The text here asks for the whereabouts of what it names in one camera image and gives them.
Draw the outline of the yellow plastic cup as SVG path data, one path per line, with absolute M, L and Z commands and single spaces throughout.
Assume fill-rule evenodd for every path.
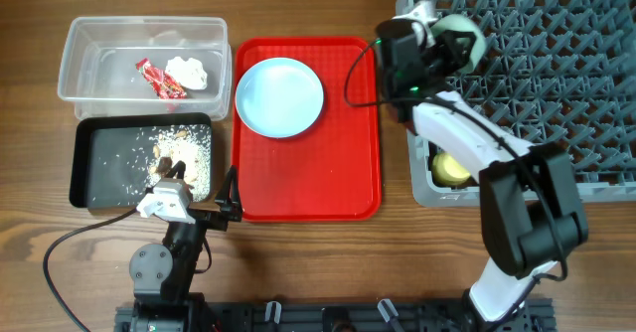
M 437 153 L 433 157 L 431 173 L 434 180 L 444 186 L 459 186 L 471 178 L 470 172 L 448 152 Z

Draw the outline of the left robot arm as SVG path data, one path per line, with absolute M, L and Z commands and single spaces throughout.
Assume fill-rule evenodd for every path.
M 230 222 L 242 220 L 238 169 L 228 171 L 215 197 L 216 211 L 191 206 L 185 182 L 186 164 L 177 162 L 154 186 L 146 189 L 136 206 L 143 218 L 168 223 L 160 244 L 138 249 L 129 263 L 133 281 L 133 307 L 116 312 L 116 331 L 221 331 L 220 319 L 202 293 L 190 290 L 202 251 L 209 251 L 206 233 L 224 232 Z

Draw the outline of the mint green bowl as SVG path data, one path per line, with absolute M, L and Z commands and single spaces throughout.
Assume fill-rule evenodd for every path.
M 470 74 L 478 66 L 486 52 L 486 39 L 471 19 L 451 14 L 439 19 L 431 27 L 436 41 L 440 41 L 450 53 L 451 63 L 461 74 Z

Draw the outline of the rice food leftovers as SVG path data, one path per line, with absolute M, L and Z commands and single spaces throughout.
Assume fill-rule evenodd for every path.
M 92 137 L 87 195 L 100 206 L 137 204 L 178 161 L 195 202 L 212 184 L 212 132 L 206 124 L 100 129 Z

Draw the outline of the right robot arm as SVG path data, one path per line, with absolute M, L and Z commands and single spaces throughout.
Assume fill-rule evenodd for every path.
M 468 290 L 468 303 L 480 328 L 495 329 L 541 280 L 565 280 L 568 255 L 588 239 L 569 156 L 556 143 L 509 134 L 460 93 L 442 89 L 446 77 L 473 72 L 486 52 L 472 20 L 393 18 L 376 33 L 384 101 L 399 122 L 449 154 L 479 186 L 489 260 Z

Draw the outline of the white napkin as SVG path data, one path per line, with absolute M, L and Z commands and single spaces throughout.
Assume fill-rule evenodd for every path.
M 203 90 L 208 86 L 208 74 L 203 64 L 195 58 L 184 60 L 174 57 L 167 62 L 165 71 L 185 88 Z

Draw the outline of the red strawberry snack wrapper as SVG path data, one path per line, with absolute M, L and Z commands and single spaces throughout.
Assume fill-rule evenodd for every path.
M 148 59 L 136 63 L 135 68 L 148 81 L 159 98 L 184 99 L 187 97 L 187 93 L 172 76 L 152 65 Z

